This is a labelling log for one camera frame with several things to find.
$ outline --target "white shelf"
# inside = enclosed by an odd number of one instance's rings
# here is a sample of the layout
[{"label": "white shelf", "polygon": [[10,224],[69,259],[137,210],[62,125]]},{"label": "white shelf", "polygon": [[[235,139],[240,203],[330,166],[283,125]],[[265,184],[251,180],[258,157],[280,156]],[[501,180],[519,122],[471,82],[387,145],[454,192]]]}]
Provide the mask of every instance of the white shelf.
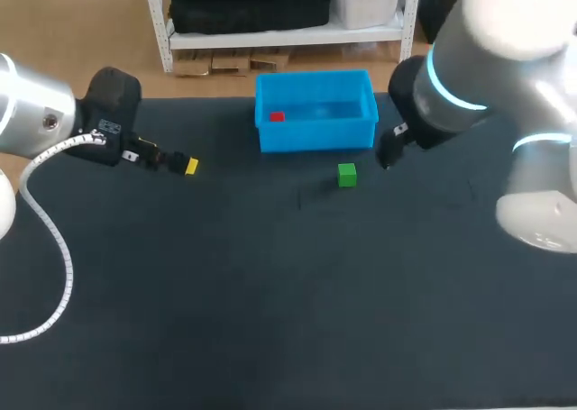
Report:
[{"label": "white shelf", "polygon": [[327,25],[283,32],[240,34],[177,34],[172,33],[172,22],[167,26],[170,47],[173,50],[200,50],[206,48],[283,47],[291,45],[320,45],[329,43],[400,41],[403,34],[403,13],[398,11],[394,20],[385,26],[370,29],[347,30],[333,16]]},{"label": "white shelf", "polygon": [[173,50],[212,48],[282,47],[293,45],[321,45],[331,43],[401,41],[399,60],[408,59],[413,47],[417,21],[418,0],[405,0],[405,9],[397,11],[394,20],[385,26],[370,29],[346,30],[332,17],[329,24],[284,32],[238,34],[177,34],[172,21],[164,21],[162,0],[148,0],[152,24],[156,32],[160,58],[165,72],[172,72]]}]

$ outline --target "black mat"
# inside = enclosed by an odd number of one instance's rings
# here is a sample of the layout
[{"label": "black mat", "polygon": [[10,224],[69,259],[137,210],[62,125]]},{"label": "black mat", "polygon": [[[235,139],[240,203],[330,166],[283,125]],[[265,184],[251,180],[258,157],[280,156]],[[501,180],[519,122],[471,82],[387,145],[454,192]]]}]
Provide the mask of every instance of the black mat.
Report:
[{"label": "black mat", "polygon": [[[398,122],[380,96],[380,128]],[[137,127],[194,178],[57,157],[31,190],[76,264],[68,311],[0,347],[0,408],[436,409],[577,404],[577,260],[494,218],[512,128],[386,173],[372,151],[262,156],[251,99],[150,100]],[[353,161],[359,186],[340,190]],[[63,267],[23,202],[0,333],[43,322]]]}]

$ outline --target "robotic arm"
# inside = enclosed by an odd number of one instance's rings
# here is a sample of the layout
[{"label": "robotic arm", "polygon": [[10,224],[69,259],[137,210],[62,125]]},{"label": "robotic arm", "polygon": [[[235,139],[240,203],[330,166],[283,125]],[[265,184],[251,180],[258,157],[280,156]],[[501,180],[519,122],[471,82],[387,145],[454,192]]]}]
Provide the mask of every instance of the robotic arm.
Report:
[{"label": "robotic arm", "polygon": [[381,139],[387,168],[494,114],[520,134],[499,224],[538,248],[577,253],[577,0],[459,0],[425,58],[389,92],[405,123]]},{"label": "robotic arm", "polygon": [[[140,102],[140,83],[120,70],[102,69],[92,79],[87,95],[75,99],[65,83],[0,54],[0,152],[47,159],[42,153],[59,145],[51,154],[66,150],[108,166],[125,159],[152,170],[164,166],[181,175],[194,172],[195,159],[166,153],[133,132]],[[82,134],[93,134],[94,141],[78,137]],[[78,146],[81,141],[87,145]],[[102,143],[104,147],[94,145]],[[12,186],[0,170],[0,239],[12,225],[15,207]]]}]

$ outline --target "blue plastic container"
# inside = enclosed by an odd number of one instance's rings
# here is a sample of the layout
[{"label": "blue plastic container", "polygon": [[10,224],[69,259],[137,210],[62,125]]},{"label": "blue plastic container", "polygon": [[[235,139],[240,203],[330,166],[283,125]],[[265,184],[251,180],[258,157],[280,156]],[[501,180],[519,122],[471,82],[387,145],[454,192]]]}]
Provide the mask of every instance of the blue plastic container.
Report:
[{"label": "blue plastic container", "polygon": [[[271,122],[282,112],[284,122]],[[366,70],[266,74],[257,78],[262,152],[369,149],[379,121]]]}]

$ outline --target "cardboard box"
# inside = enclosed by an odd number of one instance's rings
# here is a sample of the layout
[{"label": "cardboard box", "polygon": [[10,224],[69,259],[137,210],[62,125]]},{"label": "cardboard box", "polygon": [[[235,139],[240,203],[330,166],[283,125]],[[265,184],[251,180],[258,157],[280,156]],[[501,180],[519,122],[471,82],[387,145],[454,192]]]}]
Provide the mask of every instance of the cardboard box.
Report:
[{"label": "cardboard box", "polygon": [[251,69],[258,72],[283,72],[289,63],[292,47],[255,48]]},{"label": "cardboard box", "polygon": [[178,77],[210,75],[213,61],[211,50],[175,50],[172,52],[173,71]]},{"label": "cardboard box", "polygon": [[212,72],[246,77],[251,72],[251,49],[214,50]]}]

